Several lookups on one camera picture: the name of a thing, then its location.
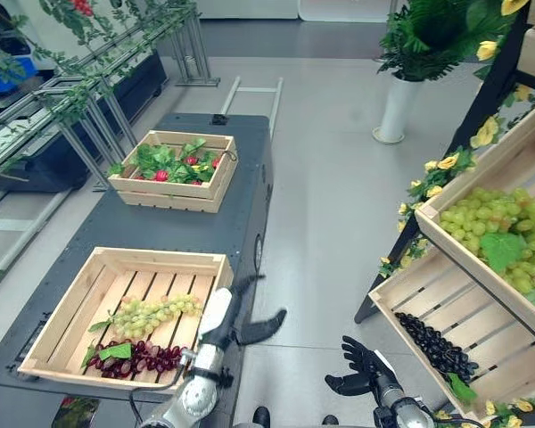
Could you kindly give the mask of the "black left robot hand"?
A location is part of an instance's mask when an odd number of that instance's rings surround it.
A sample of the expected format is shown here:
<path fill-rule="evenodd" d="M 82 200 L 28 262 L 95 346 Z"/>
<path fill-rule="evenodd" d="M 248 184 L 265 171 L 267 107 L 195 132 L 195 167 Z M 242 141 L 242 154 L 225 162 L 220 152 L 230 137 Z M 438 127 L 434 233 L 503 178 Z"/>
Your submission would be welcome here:
<path fill-rule="evenodd" d="M 232 342 L 239 346 L 261 343 L 280 330 L 287 315 L 286 309 L 280 309 L 267 320 L 236 327 L 243 297 L 251 285 L 264 278 L 262 274 L 246 276 L 230 287 L 218 288 L 210 295 L 198 330 L 198 349 L 210 345 L 217 350 L 226 351 Z"/>

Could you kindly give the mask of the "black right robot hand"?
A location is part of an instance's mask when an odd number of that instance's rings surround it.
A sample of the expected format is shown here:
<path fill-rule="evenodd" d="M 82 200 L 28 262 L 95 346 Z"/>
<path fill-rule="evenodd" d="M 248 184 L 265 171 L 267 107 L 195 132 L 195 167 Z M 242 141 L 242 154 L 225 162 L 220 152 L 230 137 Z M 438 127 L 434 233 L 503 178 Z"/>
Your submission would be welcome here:
<path fill-rule="evenodd" d="M 372 392 L 380 402 L 388 388 L 400 389 L 401 385 L 394 371 L 377 353 L 348 335 L 342 336 L 343 357 L 349 362 L 354 374 L 334 376 L 327 374 L 325 383 L 332 391 L 346 397 L 365 395 Z"/>

